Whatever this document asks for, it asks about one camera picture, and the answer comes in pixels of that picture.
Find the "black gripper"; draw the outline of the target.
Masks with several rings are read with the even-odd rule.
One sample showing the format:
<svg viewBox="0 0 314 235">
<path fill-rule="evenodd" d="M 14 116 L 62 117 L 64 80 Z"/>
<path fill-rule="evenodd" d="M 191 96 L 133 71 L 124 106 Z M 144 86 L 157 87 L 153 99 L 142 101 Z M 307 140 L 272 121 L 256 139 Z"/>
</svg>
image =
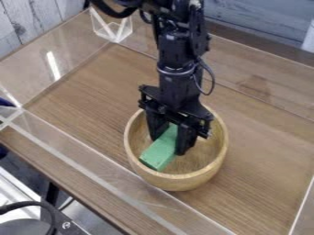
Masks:
<svg viewBox="0 0 314 235">
<path fill-rule="evenodd" d="M 191 73 L 158 73 L 158 85 L 141 85 L 138 107 L 145 112 L 149 137 L 156 140 L 169 124 L 177 126 L 175 154 L 181 156 L 207 138 L 213 114 L 200 102 L 203 70 Z"/>
</svg>

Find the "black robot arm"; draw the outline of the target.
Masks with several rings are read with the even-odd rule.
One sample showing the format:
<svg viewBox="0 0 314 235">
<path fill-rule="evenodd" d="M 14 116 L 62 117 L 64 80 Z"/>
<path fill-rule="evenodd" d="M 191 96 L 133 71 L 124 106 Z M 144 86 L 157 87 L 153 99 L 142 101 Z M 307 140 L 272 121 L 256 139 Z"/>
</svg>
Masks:
<svg viewBox="0 0 314 235">
<path fill-rule="evenodd" d="M 90 0 L 114 18 L 138 13 L 152 26 L 157 49 L 157 85 L 138 86 L 138 107 L 144 110 L 149 136 L 154 140 L 171 124 L 177 127 L 175 153 L 185 154 L 196 138 L 205 138 L 213 114 L 200 103 L 201 77 L 212 69 L 201 59 L 209 51 L 203 0 L 112 0 L 122 7 L 114 11 L 105 0 Z"/>
</svg>

